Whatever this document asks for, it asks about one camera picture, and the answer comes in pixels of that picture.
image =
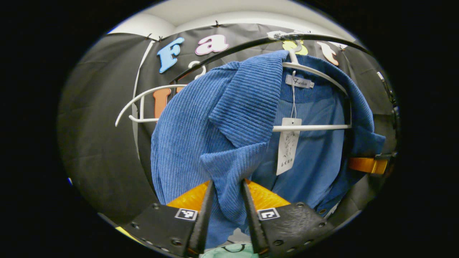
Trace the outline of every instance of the blue shirt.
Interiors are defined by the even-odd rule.
[[[151,138],[152,180],[161,204],[213,180],[216,196],[206,248],[224,243],[234,229],[247,232],[240,192],[244,178],[290,202],[317,210],[332,208],[364,173],[347,168],[347,157],[372,157],[385,137],[374,134],[372,113],[354,82],[340,69],[312,56],[297,56],[302,65],[319,70],[346,88],[352,103],[352,150],[341,156],[343,130],[301,132],[292,169],[276,179],[279,133],[290,117],[293,69],[288,51],[280,50],[230,62],[189,83],[166,106]],[[343,96],[328,80],[297,70],[314,82],[295,88],[297,118],[302,124],[344,124]]]

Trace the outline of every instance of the letter f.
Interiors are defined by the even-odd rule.
[[[184,41],[184,38],[178,38],[158,51],[157,56],[159,56],[161,60],[161,68],[159,69],[159,73],[165,72],[177,62],[177,59],[172,58],[172,55],[177,56],[180,53],[180,47],[178,44],[182,44]]]

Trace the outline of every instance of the tag string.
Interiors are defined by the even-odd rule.
[[[293,80],[293,77],[295,77],[296,73],[297,73],[296,71],[293,71],[292,80]],[[291,84],[291,90],[293,92],[293,106],[291,107],[291,115],[290,115],[290,117],[293,118],[293,110],[295,109],[295,118],[297,118],[297,107],[295,106],[295,86],[294,86],[294,83]]]

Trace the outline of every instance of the white plastic hanger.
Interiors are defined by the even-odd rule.
[[[289,67],[289,68],[294,68],[294,69],[299,69],[299,70],[303,70],[303,71],[307,71],[307,72],[311,72],[313,74],[316,74],[316,75],[319,75],[327,80],[329,80],[331,83],[333,83],[334,85],[336,85],[339,89],[341,89],[344,94],[346,94],[347,96],[347,92],[346,90],[344,89],[344,87],[342,87],[338,82],[336,82],[334,79],[332,79],[330,76],[320,72],[320,71],[317,71],[315,69],[312,69],[310,67],[307,67],[307,66],[303,66],[303,65],[300,65],[298,63],[298,59],[297,59],[297,56],[295,55],[296,52],[300,51],[302,46],[299,42],[299,40],[296,41],[297,43],[297,47],[295,49],[291,49],[289,50],[289,53],[290,53],[290,59],[291,59],[291,63],[288,63],[288,62],[283,62],[282,63],[282,66],[283,67]],[[197,64],[198,62],[192,62],[190,63],[189,65],[189,68],[192,67],[193,65]],[[199,78],[200,76],[204,75],[206,70],[205,68],[203,68],[203,72],[199,75],[197,75],[195,77],[195,79]],[[153,89],[150,89],[150,90],[147,90],[141,94],[139,94],[137,97],[133,98],[131,101],[129,101],[128,104],[126,104],[124,106],[124,108],[121,110],[121,112],[119,113],[118,115],[118,118],[116,119],[116,122],[115,122],[115,127],[118,126],[118,123],[119,123],[119,120],[121,119],[122,115],[124,114],[124,112],[136,101],[138,101],[140,99],[140,118],[137,119],[135,117],[133,117],[132,115],[129,115],[129,119],[131,119],[132,121],[134,122],[137,122],[137,123],[148,123],[148,122],[157,122],[159,120],[159,118],[144,118],[144,100],[145,100],[145,96],[152,93],[152,92],[155,92],[157,90],[162,90],[162,89],[172,89],[172,88],[178,88],[178,87],[185,87],[186,84],[174,84],[174,85],[165,85],[165,86],[160,86],[160,87],[156,87],[156,88],[153,88]],[[274,126],[273,127],[273,132],[285,132],[285,131],[316,131],[316,130],[339,130],[339,129],[349,129],[349,128],[352,128],[351,124],[338,124],[338,125],[294,125],[294,126],[290,126],[290,125],[286,125],[286,126]]]

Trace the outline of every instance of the clothing label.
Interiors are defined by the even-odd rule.
[[[285,83],[288,85],[293,84],[293,86],[295,87],[301,87],[301,88],[306,88],[306,89],[314,87],[314,83],[311,82],[311,80],[303,79],[303,78],[296,77],[296,76],[291,76],[289,74],[287,75],[287,78],[285,79]]]
[[[301,121],[302,120],[299,118],[283,118],[282,125],[301,125]],[[297,151],[299,137],[300,131],[287,131],[280,133],[276,175],[280,175],[292,168],[293,162],[295,161],[295,153]]]

